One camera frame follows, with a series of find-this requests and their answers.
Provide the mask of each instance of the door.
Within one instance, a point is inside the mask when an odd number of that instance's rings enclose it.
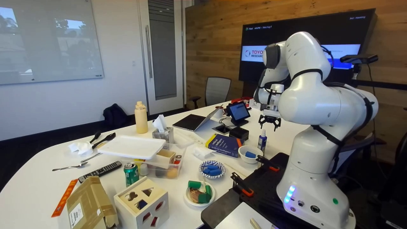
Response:
[[[179,0],[139,0],[150,115],[184,106],[182,7]]]

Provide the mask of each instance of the laptop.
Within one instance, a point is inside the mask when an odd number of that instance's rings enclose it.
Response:
[[[174,123],[173,126],[184,129],[184,130],[196,131],[199,127],[201,127],[209,119],[211,119],[212,116],[215,115],[216,111],[218,111],[219,109],[223,109],[222,105],[220,105],[218,108],[216,108],[210,114],[208,114],[206,117],[203,117],[203,116],[200,116],[200,115],[195,115],[195,114],[190,114],[187,117],[185,117],[185,118],[179,120],[178,122]]]

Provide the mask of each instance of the door handle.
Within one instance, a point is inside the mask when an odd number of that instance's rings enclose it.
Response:
[[[152,67],[151,67],[150,29],[149,29],[148,25],[146,25],[146,40],[147,40],[147,58],[148,58],[148,64],[149,64],[149,75],[150,75],[150,79],[152,79],[153,71],[152,71]]]

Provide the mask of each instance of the shape sorter box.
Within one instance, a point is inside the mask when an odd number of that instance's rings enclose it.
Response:
[[[146,176],[114,196],[123,228],[159,228],[169,218],[168,192]]]

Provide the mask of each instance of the black utensil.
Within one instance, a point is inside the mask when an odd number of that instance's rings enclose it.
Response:
[[[98,132],[95,133],[95,137],[93,137],[92,140],[90,140],[90,143],[92,143],[93,141],[95,141],[96,139],[98,139],[101,136],[102,132],[99,130]]]
[[[95,144],[92,146],[92,149],[96,148],[96,146],[98,146],[100,143],[102,143],[102,142],[104,142],[104,141],[110,141],[110,140],[114,139],[115,137],[116,137],[116,133],[107,135],[107,136],[106,136],[104,139],[102,139],[100,142],[95,143]]]

